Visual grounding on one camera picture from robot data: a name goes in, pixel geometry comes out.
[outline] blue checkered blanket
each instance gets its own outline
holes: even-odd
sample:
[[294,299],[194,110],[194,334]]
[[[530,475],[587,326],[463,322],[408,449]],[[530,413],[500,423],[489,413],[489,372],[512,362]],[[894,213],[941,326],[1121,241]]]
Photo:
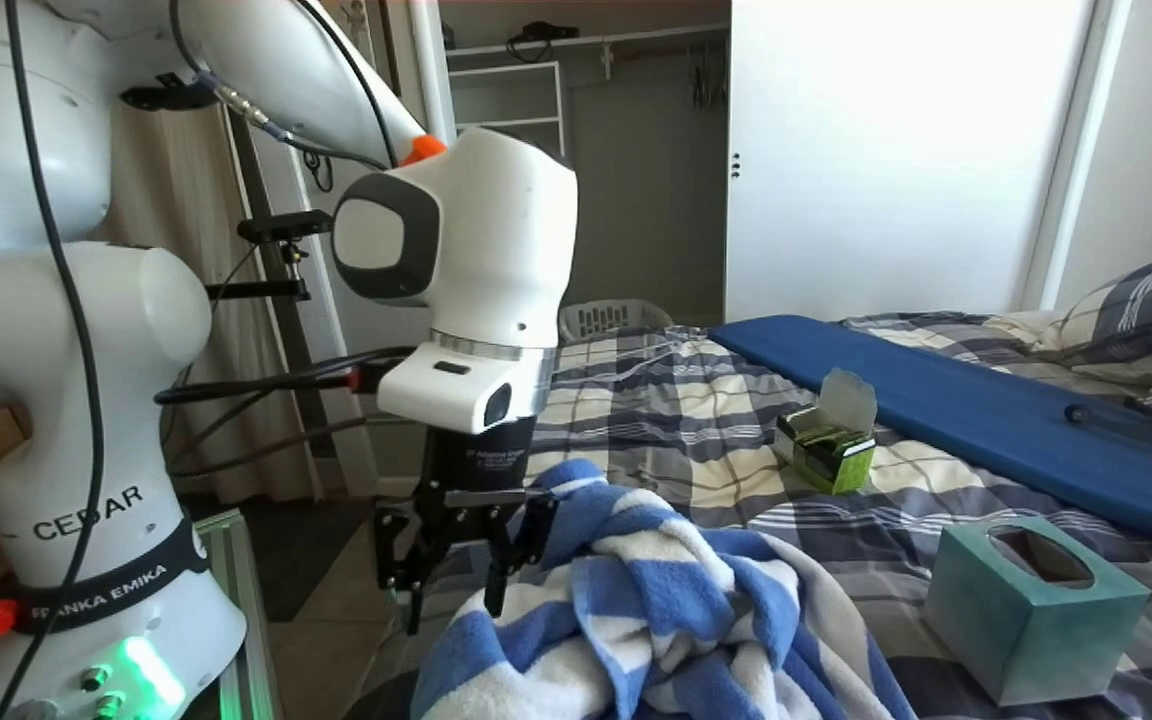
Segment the blue checkered blanket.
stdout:
[[695,528],[566,460],[558,515],[500,614],[471,596],[414,717],[911,717],[856,602],[799,546]]

